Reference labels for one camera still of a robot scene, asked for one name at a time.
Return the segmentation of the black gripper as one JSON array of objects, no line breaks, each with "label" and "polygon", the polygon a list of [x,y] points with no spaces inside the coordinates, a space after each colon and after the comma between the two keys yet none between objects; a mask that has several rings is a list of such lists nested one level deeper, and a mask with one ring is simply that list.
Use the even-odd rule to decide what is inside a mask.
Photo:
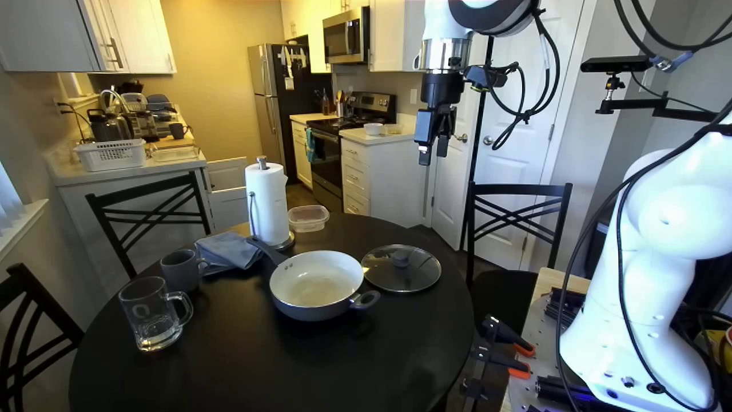
[{"label": "black gripper", "polygon": [[425,74],[420,83],[422,105],[415,112],[413,141],[419,144],[419,162],[427,164],[433,155],[444,159],[454,129],[454,102],[463,90],[458,72]]}]

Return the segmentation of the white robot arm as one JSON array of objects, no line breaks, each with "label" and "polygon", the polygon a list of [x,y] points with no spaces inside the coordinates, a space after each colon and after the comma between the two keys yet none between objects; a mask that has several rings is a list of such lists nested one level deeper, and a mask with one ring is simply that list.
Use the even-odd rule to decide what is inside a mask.
[{"label": "white robot arm", "polygon": [[716,412],[720,393],[672,318],[696,265],[732,251],[732,136],[717,112],[683,144],[637,159],[557,352],[595,398],[630,412]]}]

